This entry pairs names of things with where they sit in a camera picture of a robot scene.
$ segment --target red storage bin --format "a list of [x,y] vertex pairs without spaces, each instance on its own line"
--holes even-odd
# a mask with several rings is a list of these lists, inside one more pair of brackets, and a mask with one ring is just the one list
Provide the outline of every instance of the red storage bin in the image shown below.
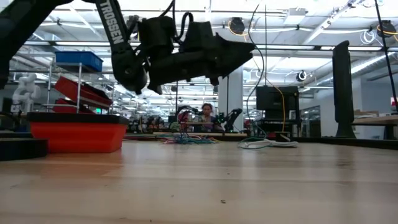
[[[55,100],[56,105],[75,105],[76,103],[71,101],[71,100],[66,100],[59,98]],[[52,110],[56,113],[76,113],[76,108],[72,106],[54,106]],[[86,114],[96,114],[89,110],[87,107],[80,105],[79,107],[79,113],[86,113]]]
[[49,153],[107,153],[121,148],[129,120],[115,115],[28,113],[30,131]]
[[[65,77],[60,77],[54,87],[60,93],[74,102],[77,102],[78,83],[69,80]],[[101,90],[97,90],[88,84],[80,86],[80,103],[95,106],[97,108],[108,109],[112,105],[112,100],[109,99]]]

